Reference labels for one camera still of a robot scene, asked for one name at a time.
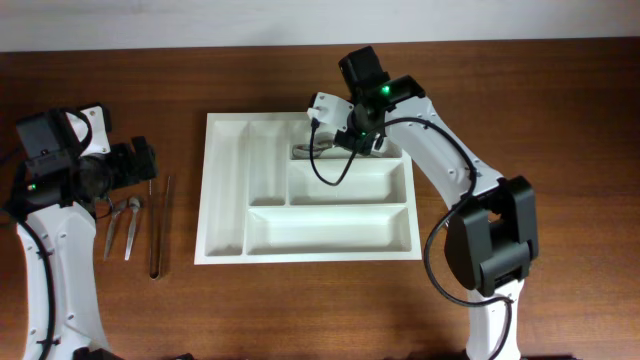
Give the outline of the long metal tongs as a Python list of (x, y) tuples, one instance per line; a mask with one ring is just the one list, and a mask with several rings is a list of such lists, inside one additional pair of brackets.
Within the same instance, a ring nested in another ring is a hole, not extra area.
[(149, 181), (149, 216), (150, 216), (150, 258), (149, 278), (159, 280), (162, 275), (163, 243), (167, 232), (171, 202), (172, 176), (165, 181), (162, 192), (158, 192), (154, 181)]

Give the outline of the large metal spoon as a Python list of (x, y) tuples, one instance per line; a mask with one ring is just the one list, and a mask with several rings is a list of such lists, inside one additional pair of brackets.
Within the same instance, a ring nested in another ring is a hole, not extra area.
[(324, 152), (316, 154), (310, 150), (309, 144), (296, 144), (291, 149), (291, 156), (293, 159), (316, 159), (319, 158)]

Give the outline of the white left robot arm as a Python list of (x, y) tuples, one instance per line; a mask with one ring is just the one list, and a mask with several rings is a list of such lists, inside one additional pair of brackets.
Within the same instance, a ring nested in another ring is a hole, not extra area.
[(142, 136), (112, 145), (100, 103), (53, 108), (16, 124), (25, 158), (2, 206), (26, 260), (26, 359), (111, 359), (94, 275), (96, 203), (158, 174)]

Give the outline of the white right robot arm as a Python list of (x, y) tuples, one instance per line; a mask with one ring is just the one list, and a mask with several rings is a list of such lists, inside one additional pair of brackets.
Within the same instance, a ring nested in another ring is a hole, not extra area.
[(434, 289), (469, 311), (469, 359), (519, 359), (517, 310), (539, 255), (535, 193), (505, 178), (446, 125), (409, 75), (392, 78), (370, 46), (338, 63), (348, 101), (332, 107), (339, 146), (368, 154), (389, 141), (432, 183), (446, 213), (429, 232), (423, 264)]

